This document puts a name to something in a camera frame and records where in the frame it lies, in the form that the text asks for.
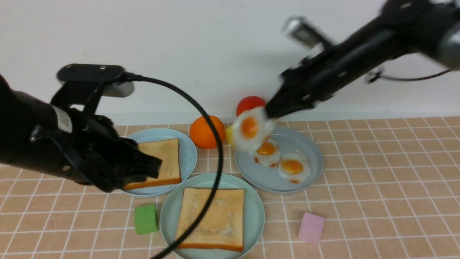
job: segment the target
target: screw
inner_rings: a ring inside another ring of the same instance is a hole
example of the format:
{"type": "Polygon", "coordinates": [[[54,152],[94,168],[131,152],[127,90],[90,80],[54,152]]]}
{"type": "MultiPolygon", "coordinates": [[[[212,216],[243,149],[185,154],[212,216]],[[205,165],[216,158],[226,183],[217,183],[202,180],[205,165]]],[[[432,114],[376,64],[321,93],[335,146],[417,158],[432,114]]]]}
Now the screw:
{"type": "Polygon", "coordinates": [[[409,2],[409,3],[407,3],[407,4],[403,4],[403,5],[401,6],[401,9],[410,7],[411,5],[412,5],[412,2],[409,2]]]}
{"type": "Polygon", "coordinates": [[[308,99],[308,98],[310,98],[310,95],[309,95],[309,94],[307,94],[306,96],[304,96],[304,97],[302,98],[302,101],[305,101],[305,100],[308,99]]]}
{"type": "Polygon", "coordinates": [[[343,71],[342,73],[339,74],[339,77],[344,77],[344,76],[346,76],[347,74],[348,74],[347,71],[343,71]]]}
{"type": "Polygon", "coordinates": [[[32,130],[32,133],[30,133],[29,141],[30,142],[35,142],[37,140],[37,135],[40,133],[41,127],[40,125],[36,125],[34,129],[32,130]]]}

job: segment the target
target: tomato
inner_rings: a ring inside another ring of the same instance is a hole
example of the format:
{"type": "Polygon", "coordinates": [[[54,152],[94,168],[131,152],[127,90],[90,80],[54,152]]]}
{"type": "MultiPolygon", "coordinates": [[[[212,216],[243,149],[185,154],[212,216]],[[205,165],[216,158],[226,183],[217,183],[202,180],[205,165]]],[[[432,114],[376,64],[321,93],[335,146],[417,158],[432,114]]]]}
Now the tomato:
{"type": "Polygon", "coordinates": [[[236,107],[236,116],[239,116],[244,111],[265,105],[267,105],[267,103],[264,101],[264,99],[258,96],[245,97],[241,99],[240,103],[236,107]]]}

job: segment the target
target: egg yolk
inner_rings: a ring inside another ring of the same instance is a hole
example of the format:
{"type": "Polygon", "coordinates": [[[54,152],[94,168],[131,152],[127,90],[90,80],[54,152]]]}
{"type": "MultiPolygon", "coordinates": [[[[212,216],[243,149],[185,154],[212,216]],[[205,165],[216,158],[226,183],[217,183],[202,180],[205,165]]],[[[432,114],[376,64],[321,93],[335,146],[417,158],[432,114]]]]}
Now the egg yolk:
{"type": "Polygon", "coordinates": [[[247,139],[253,139],[258,132],[257,121],[254,117],[247,117],[241,122],[241,133],[247,139]]]}
{"type": "Polygon", "coordinates": [[[297,160],[285,160],[282,164],[283,169],[291,175],[299,174],[304,170],[304,166],[297,160]]]}
{"type": "Polygon", "coordinates": [[[259,155],[263,155],[263,156],[268,156],[268,155],[271,155],[275,152],[275,146],[273,146],[271,143],[269,142],[264,142],[262,143],[262,145],[260,146],[259,149],[257,149],[257,154],[259,155]]]}

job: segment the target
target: toast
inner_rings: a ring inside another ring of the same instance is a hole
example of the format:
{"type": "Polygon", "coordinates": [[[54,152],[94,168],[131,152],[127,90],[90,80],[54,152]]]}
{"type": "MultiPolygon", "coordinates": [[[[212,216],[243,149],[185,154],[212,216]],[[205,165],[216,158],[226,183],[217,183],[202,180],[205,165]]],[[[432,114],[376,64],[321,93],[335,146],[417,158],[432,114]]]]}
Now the toast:
{"type": "MultiPolygon", "coordinates": [[[[193,223],[211,193],[207,188],[185,188],[176,239],[193,223]]],[[[244,189],[218,189],[209,210],[179,248],[223,249],[242,252],[244,189]]]]}
{"type": "Polygon", "coordinates": [[[182,181],[179,167],[179,139],[139,143],[138,148],[143,153],[162,160],[160,172],[157,179],[148,177],[145,182],[127,184],[124,190],[177,184],[182,181]]]}

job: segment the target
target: white wall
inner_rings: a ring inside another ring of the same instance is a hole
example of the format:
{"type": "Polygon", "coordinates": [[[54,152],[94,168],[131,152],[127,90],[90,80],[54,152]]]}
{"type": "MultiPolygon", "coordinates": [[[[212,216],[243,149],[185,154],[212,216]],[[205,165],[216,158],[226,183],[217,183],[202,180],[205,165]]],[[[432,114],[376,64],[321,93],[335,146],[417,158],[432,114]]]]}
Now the white wall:
{"type": "MultiPolygon", "coordinates": [[[[291,15],[305,15],[336,41],[371,20],[383,0],[2,0],[0,73],[11,87],[49,101],[55,74],[69,63],[115,64],[181,87],[210,114],[231,119],[240,98],[270,98],[278,74],[305,56],[281,35],[291,15]]],[[[441,68],[420,56],[387,63],[388,73],[424,76],[441,68]]],[[[460,114],[459,75],[432,81],[365,85],[292,119],[460,114]]],[[[105,98],[98,112],[119,124],[190,122],[180,96],[136,84],[124,99],[105,98]]]]}

